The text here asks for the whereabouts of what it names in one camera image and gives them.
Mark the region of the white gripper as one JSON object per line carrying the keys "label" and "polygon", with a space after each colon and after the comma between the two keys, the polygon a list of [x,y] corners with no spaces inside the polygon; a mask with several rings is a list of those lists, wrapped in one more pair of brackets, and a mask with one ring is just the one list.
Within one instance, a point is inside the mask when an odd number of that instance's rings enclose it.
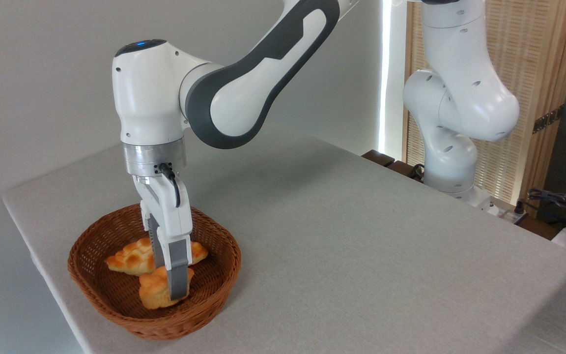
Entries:
{"label": "white gripper", "polygon": [[[133,177],[139,193],[144,230],[148,231],[155,267],[164,266],[171,300],[187,296],[188,267],[192,262],[193,224],[185,184],[161,177]],[[163,235],[158,236],[162,227]]]}

